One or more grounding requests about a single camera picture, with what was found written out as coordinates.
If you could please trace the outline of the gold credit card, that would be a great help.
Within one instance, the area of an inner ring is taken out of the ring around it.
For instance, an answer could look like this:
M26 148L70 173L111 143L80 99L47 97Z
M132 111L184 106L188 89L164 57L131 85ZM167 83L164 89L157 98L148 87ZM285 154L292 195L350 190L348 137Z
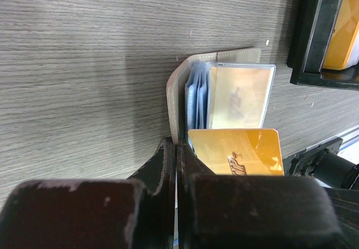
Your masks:
M206 127L262 128L275 70L273 64L211 66Z

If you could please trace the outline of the black card box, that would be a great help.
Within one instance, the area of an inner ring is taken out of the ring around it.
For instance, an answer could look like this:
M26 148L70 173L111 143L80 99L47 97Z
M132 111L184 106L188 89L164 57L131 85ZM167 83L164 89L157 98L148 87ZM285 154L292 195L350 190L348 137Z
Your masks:
M287 66L295 85L358 90L358 66L342 71L324 66L343 0L300 0Z

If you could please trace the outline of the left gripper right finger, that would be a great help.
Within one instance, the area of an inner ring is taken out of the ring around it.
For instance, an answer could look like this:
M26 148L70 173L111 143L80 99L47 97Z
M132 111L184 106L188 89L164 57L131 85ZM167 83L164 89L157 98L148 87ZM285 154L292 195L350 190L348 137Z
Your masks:
M177 146L180 248L342 248L327 192L305 177L214 174Z

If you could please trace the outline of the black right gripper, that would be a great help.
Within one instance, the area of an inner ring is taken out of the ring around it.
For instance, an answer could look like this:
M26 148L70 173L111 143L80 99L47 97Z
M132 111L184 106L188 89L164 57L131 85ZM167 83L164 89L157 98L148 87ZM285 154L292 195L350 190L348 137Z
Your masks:
M336 137L283 159L286 176L316 178L332 188L358 189L358 164L338 155L343 139Z

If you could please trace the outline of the grey leather card holder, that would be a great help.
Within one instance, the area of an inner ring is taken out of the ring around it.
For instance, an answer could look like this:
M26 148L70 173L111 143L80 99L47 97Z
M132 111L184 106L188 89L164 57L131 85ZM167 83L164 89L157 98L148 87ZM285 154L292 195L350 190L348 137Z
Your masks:
M247 48L223 52L196 54L185 59L171 74L167 82L167 106L171 136L174 144L186 139L187 131L195 128L195 119L187 115L188 108L195 108L195 100L186 96L197 96L197 85L205 89L205 123L208 129L210 68L218 63L261 64L261 49Z

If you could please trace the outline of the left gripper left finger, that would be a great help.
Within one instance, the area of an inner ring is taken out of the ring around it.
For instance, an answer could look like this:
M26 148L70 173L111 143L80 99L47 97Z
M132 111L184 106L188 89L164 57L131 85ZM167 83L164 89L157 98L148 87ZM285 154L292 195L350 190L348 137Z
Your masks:
M1 247L172 248L175 165L165 137L126 179L22 182L1 211Z

